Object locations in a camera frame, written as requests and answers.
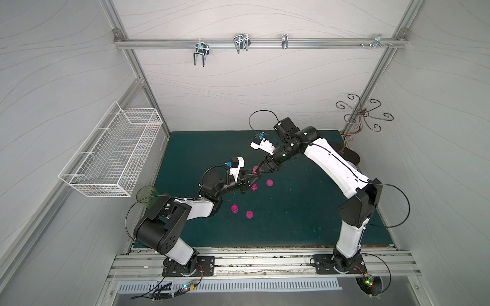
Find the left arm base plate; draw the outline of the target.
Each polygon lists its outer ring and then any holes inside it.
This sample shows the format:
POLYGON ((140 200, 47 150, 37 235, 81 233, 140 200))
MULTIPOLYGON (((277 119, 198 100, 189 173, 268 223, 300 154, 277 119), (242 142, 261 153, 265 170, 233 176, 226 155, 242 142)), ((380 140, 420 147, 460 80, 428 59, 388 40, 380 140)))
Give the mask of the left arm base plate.
POLYGON ((214 275, 214 256, 192 256, 185 265, 177 261, 165 259, 163 261, 163 277, 210 277, 214 275))

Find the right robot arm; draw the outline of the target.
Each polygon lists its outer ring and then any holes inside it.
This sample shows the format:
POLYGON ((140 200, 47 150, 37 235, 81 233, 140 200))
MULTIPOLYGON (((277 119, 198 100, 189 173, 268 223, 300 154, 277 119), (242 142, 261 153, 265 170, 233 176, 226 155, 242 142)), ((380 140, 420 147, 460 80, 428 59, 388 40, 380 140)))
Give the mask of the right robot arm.
POLYGON ((281 140, 279 147, 275 147, 262 134, 257 134, 251 142, 251 148, 267 153, 256 171, 278 171, 284 162, 302 154, 336 183, 346 201, 339 207, 342 224, 330 261, 335 271, 347 274, 361 256, 361 240, 385 184, 378 179, 369 179, 348 164, 312 126, 301 130, 287 117, 276 123, 274 131, 281 140))

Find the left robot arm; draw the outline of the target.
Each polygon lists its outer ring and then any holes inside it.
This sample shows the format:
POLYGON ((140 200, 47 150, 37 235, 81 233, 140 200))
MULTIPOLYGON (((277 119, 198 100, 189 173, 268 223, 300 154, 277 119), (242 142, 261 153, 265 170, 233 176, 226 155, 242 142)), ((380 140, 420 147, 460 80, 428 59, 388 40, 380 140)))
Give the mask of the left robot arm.
POLYGON ((187 221, 214 216, 223 195, 236 190, 245 193, 261 176, 260 168, 245 169, 232 162, 213 165, 202 175, 197 197, 157 196, 135 226, 133 239, 189 274, 197 265, 198 251, 181 238, 187 221))

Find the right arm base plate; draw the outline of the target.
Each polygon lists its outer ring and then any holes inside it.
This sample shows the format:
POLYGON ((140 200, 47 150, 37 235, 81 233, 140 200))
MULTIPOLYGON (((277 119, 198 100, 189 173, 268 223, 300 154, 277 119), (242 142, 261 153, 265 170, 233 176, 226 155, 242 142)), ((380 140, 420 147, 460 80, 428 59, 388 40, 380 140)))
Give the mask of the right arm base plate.
POLYGON ((310 265, 318 275, 361 275, 367 272, 359 254, 353 258, 345 258, 341 254, 316 254, 311 258, 310 265))

